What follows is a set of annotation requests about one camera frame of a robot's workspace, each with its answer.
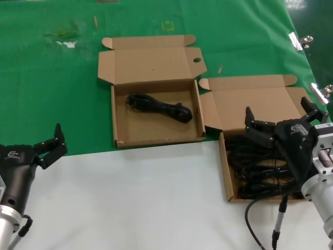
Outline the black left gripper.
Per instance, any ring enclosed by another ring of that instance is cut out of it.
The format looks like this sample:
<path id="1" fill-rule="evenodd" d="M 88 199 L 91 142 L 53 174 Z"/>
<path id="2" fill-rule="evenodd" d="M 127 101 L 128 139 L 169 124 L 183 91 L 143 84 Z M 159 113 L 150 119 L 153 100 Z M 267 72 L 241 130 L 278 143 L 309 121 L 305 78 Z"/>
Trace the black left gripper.
<path id="1" fill-rule="evenodd" d="M 59 123 L 56 124 L 52 139 L 34 146 L 1 145 L 1 178 L 6 185 L 1 204 L 15 210 L 24 210 L 35 179 L 37 154 L 44 154 L 39 158 L 39 165 L 45 170 L 67 152 L 65 136 Z"/>

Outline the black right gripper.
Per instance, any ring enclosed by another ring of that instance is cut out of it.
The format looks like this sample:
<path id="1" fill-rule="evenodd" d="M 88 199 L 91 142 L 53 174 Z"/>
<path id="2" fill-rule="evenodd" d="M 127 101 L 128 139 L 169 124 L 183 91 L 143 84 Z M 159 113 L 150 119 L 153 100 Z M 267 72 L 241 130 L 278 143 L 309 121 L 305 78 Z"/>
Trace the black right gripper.
<path id="1" fill-rule="evenodd" d="M 301 98 L 301 106 L 305 111 L 301 119 L 284 120 L 277 124 L 256 120 L 250 107 L 246 107 L 245 116 L 245 137 L 265 148 L 273 148 L 275 140 L 278 151 L 298 183 L 304 183 L 313 168 L 314 139 L 309 135 L 310 122 L 318 120 L 320 124 L 325 124 L 329 117 L 305 96 Z"/>

